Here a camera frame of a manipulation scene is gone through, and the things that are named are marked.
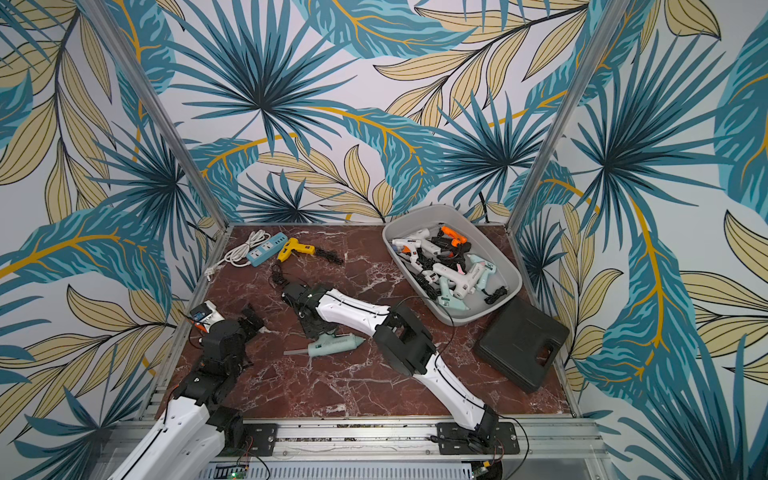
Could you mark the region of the yellow glue gun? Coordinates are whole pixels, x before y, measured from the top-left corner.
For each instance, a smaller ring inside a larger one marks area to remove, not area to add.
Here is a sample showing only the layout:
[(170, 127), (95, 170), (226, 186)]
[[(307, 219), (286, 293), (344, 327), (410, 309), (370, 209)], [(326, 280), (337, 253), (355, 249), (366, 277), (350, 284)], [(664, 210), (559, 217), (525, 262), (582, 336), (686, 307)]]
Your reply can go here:
[(277, 259), (279, 262), (285, 262), (294, 253), (314, 255), (316, 253), (316, 247), (308, 244), (302, 244), (297, 238), (291, 237), (279, 251)]

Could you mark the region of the black glue gun orange trigger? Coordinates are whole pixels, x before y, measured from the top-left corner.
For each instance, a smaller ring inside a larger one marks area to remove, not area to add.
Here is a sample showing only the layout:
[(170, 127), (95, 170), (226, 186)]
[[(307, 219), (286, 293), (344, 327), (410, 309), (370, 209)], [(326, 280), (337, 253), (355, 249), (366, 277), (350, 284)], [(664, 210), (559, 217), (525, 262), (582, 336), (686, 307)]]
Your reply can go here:
[(458, 267), (461, 267), (462, 271), (467, 270), (465, 255), (472, 248), (470, 242), (459, 243), (457, 246), (454, 246), (452, 238), (437, 236), (432, 237), (430, 242), (438, 247), (437, 259), (440, 263), (454, 270), (457, 270)]

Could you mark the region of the small white glue gun orange trigger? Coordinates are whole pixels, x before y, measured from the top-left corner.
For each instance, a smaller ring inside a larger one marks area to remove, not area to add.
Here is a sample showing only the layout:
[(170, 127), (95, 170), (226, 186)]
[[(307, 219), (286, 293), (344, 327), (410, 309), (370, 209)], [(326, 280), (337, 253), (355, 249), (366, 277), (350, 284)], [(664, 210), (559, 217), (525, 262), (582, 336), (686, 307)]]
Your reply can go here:
[(438, 288), (440, 282), (440, 276), (432, 270), (423, 270), (417, 276), (422, 288), (427, 286), (430, 288)]

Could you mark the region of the large white glue gun pink stick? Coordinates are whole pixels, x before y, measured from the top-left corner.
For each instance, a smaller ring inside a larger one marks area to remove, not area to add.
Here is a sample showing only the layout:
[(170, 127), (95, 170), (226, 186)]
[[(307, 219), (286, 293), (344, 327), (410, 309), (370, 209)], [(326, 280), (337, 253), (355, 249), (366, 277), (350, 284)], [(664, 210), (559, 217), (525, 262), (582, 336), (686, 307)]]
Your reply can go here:
[(443, 264), (435, 263), (432, 270), (440, 277), (445, 277), (449, 282), (454, 283), (454, 295), (459, 299), (464, 299), (469, 293), (472, 293), (476, 287), (476, 280), (472, 279), (467, 273), (460, 273)]

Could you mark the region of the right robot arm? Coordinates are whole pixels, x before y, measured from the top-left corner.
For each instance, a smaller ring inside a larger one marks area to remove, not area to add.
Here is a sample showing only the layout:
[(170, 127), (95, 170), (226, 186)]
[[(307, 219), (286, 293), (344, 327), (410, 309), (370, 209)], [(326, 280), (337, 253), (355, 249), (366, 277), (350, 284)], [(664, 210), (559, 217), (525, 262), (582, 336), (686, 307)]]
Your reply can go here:
[(449, 369), (432, 334), (405, 304), (372, 304), (300, 282), (288, 283), (281, 298), (305, 327), (344, 326), (369, 336), (392, 369), (420, 382), (443, 404), (470, 442), (489, 446), (495, 440), (499, 415)]

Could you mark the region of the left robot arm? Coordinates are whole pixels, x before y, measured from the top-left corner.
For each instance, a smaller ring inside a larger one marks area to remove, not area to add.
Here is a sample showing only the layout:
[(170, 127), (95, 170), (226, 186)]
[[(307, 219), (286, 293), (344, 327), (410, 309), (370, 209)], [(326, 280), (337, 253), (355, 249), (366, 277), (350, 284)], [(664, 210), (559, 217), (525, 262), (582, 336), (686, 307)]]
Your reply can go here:
[(227, 319), (209, 301), (189, 319), (203, 330), (201, 355), (111, 479), (194, 479), (222, 451), (243, 445), (242, 413), (223, 402), (245, 370), (246, 345), (264, 320), (250, 304)]

